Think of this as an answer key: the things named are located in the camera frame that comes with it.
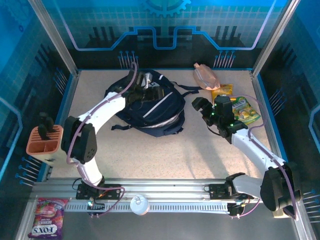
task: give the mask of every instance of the food package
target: food package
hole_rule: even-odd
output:
[[[29,238],[62,239],[64,209],[68,199],[39,198],[35,209],[35,217]]]
[[[220,88],[218,77],[208,66],[195,63],[194,67],[193,77],[201,88],[207,90],[216,90]]]
[[[234,118],[249,125],[260,118],[260,115],[256,110],[249,104],[244,96],[239,96],[232,99],[232,111],[234,113]]]
[[[220,88],[211,91],[212,102],[215,102],[215,99],[218,95],[220,96],[230,96],[232,95],[233,84],[220,84]]]

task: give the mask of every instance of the yellow package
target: yellow package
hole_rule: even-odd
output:
[[[212,102],[215,102],[215,99],[218,95],[220,96],[230,96],[232,95],[233,84],[220,84],[220,88],[211,91]]]
[[[260,118],[260,115],[254,110],[244,96],[237,97],[235,100],[230,100],[232,101],[232,111],[236,120],[249,125]]]

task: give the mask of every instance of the backpack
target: backpack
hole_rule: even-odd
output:
[[[188,94],[197,94],[201,87],[179,85],[176,82],[169,81],[165,76],[154,70],[144,70],[145,73],[152,74],[151,86],[160,86],[163,88],[164,97],[153,101],[135,101],[130,106],[126,106],[123,110],[115,115],[128,125],[114,125],[111,130],[128,130],[131,128],[138,129],[141,132],[154,137],[162,137],[172,134],[178,134],[183,131],[185,122],[184,107],[186,101],[184,99]],[[118,85],[120,81],[125,81],[126,76],[114,84],[112,84],[104,94],[104,97],[113,89],[114,85]],[[184,94],[180,94],[175,89],[174,84],[189,90]]]

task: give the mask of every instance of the green package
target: green package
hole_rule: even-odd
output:
[[[232,100],[232,111],[234,118],[249,125],[260,118],[260,115],[256,110],[249,104],[244,96],[239,96]]]

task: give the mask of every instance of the speckled countertop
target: speckled countertop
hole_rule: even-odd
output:
[[[159,70],[171,81],[196,86],[192,70]],[[222,84],[233,84],[233,94],[255,97],[249,71],[215,71]],[[77,117],[100,102],[105,90],[128,74],[127,70],[82,71],[74,94],[69,115]],[[201,114],[191,105],[195,97],[211,100],[209,91],[188,95],[185,100],[184,131],[178,135],[155,138],[136,129],[111,131],[115,124],[125,125],[112,117],[98,132],[98,150],[95,155],[99,170],[105,178],[183,178],[224,179],[228,175],[243,172],[261,177],[256,167],[236,147],[207,130]],[[259,112],[254,101],[250,104]],[[260,118],[250,126],[260,125]],[[253,134],[269,148],[265,128],[255,129]],[[77,178],[75,167],[54,167],[51,178]]]

